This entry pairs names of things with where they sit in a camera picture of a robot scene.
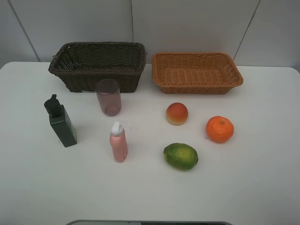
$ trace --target basket rim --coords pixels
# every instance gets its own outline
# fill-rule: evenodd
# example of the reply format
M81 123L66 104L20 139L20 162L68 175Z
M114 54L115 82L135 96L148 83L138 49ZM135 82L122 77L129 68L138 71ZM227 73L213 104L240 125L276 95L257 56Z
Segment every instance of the basket rim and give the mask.
M225 82L225 83L185 83L185 82L162 82L157 78L157 66L156 66L156 57L159 55L222 55L226 57L231 66L233 67L235 73L237 74L239 81L237 82ZM180 88L235 88L241 86L244 83L244 79L241 76L239 70L234 64L232 58L223 52L157 52L152 56L152 77L154 83L160 88L174 88L177 85L180 85Z
M142 50L141 54L141 64L139 65L138 68L133 69L133 70L61 70L61 69L55 69L54 66L56 65L57 61L60 59L62 52L69 46L72 45L130 45L130 46L138 46ZM74 73L116 73L116 72L122 72L126 75L136 75L143 71L144 67L146 64L146 51L145 47L143 44L137 43L137 42L70 42L64 44L60 50L53 56L53 60L50 62L48 71L51 74L59 74L59 73L64 73L64 75L68 74L74 74Z

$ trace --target white wall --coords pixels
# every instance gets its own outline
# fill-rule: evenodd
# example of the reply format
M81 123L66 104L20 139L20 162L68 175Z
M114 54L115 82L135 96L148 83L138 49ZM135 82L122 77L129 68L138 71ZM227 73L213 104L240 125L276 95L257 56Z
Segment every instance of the white wall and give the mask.
M259 0L132 0L134 41L156 52L234 57Z
M37 61L6 0L0 0L0 68L12 61Z
M41 61L68 42L132 42L130 0L11 0Z
M300 71L300 0L262 0L235 62Z

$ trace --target dark green bottle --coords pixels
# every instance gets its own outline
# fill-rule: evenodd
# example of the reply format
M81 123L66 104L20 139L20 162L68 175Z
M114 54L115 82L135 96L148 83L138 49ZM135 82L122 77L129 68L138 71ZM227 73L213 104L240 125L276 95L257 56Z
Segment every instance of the dark green bottle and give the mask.
M77 144L73 124L65 110L65 107L52 95L51 99L44 104L49 113L50 125L65 147Z

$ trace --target white bottle cap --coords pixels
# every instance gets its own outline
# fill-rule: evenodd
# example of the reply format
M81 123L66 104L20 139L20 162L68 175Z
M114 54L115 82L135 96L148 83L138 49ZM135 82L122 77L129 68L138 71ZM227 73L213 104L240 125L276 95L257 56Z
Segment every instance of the white bottle cap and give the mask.
M112 126L111 134L120 135L123 132L123 127L119 122L115 122Z

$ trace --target wicker basket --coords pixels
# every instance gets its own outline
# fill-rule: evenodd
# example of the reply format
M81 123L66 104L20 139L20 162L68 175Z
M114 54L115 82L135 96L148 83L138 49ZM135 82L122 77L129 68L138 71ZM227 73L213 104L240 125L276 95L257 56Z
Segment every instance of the wicker basket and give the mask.
M168 94L225 94L243 84L233 60L224 53L156 53L152 74Z
M121 92L135 92L144 70L145 48L139 43L74 42L62 46L49 72L58 76L71 92L95 91L106 78L119 82Z

